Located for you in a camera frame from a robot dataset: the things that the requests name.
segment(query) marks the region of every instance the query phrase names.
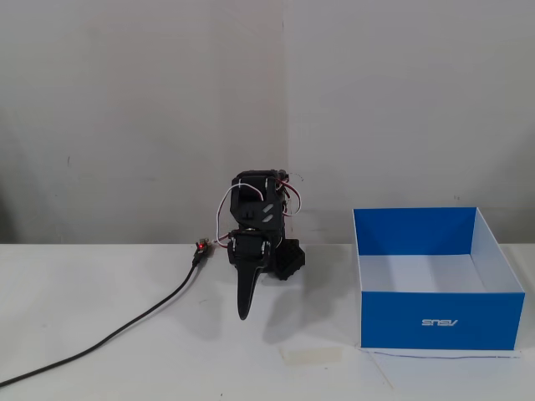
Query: white tabletop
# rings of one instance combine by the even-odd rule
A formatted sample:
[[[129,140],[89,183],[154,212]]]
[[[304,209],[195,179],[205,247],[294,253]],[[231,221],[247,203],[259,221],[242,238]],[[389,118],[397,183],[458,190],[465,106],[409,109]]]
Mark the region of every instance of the white tabletop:
[[[514,352],[360,349],[346,245],[307,246],[307,266],[287,282],[262,275],[242,322],[236,271],[220,249],[169,307],[0,399],[533,399],[535,245],[503,249],[527,292]],[[0,246],[0,381],[71,356],[158,302],[194,250]],[[497,355],[510,358],[444,359]]]

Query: black cable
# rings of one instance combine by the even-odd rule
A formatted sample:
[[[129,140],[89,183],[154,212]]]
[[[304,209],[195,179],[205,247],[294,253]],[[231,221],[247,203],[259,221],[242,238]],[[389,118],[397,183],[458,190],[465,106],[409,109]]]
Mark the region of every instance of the black cable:
[[[21,380],[24,380],[25,378],[31,378],[33,376],[36,376],[40,373],[47,372],[48,370],[58,368],[60,366],[63,366],[69,362],[73,362],[76,359],[80,359],[87,355],[88,353],[92,353],[94,350],[102,347],[104,344],[106,344],[109,340],[111,340],[113,337],[117,336],[117,334],[123,332],[128,327],[132,326],[133,324],[137,323],[139,320],[141,320],[143,317],[147,317],[153,311],[161,307],[164,303],[168,302],[170,299],[172,299],[184,286],[190,281],[191,275],[195,271],[195,268],[199,265],[202,259],[204,259],[207,256],[208,253],[208,247],[210,246],[209,242],[201,242],[200,245],[197,244],[197,250],[195,252],[193,263],[191,266],[190,271],[187,273],[186,279],[182,282],[182,284],[171,294],[169,294],[167,297],[156,303],[151,309],[147,310],[146,312],[141,313],[138,317],[136,317],[133,320],[130,320],[128,323],[126,323],[123,327],[118,328],[113,333],[111,333],[108,337],[106,337],[104,340],[100,341],[99,343],[96,343],[93,347],[87,348],[85,351],[82,351],[81,353],[77,353],[76,355],[63,359],[61,361],[58,361],[56,363],[51,363],[50,365],[47,365],[45,367],[42,367],[40,369],[34,370],[32,372],[28,372],[25,374],[21,374],[20,376],[17,376],[16,378],[10,378],[9,380],[6,380],[5,382],[0,383],[0,388],[7,387],[10,384],[14,384],[16,382],[20,382]]]

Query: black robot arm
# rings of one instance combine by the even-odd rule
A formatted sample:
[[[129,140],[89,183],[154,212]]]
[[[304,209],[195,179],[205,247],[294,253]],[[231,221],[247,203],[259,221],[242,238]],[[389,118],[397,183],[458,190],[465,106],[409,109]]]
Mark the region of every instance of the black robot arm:
[[[284,231],[287,181],[284,170],[244,171],[232,180],[236,186],[231,194],[231,213],[239,227],[229,234],[227,251],[237,269],[237,310],[242,320],[251,308],[261,272],[287,280],[305,262],[299,240],[286,239]]]

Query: blue box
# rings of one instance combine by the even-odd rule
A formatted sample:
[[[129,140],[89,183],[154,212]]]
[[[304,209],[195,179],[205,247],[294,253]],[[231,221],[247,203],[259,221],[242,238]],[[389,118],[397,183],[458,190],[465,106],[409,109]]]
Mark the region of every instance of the blue box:
[[[514,349],[524,300],[472,207],[355,209],[364,348]]]

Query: white wall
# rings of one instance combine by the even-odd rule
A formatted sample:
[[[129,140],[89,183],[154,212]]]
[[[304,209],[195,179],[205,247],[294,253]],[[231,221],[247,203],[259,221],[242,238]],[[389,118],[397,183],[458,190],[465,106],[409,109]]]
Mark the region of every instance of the white wall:
[[[353,207],[482,206],[535,241],[535,2],[287,0],[294,234],[347,242]]]
[[[3,0],[0,241],[190,242],[236,173],[288,162],[302,241],[351,241],[353,207],[451,205],[535,241],[533,21],[531,0]]]
[[[276,0],[2,0],[0,241],[212,236],[237,173],[288,163],[282,20]]]

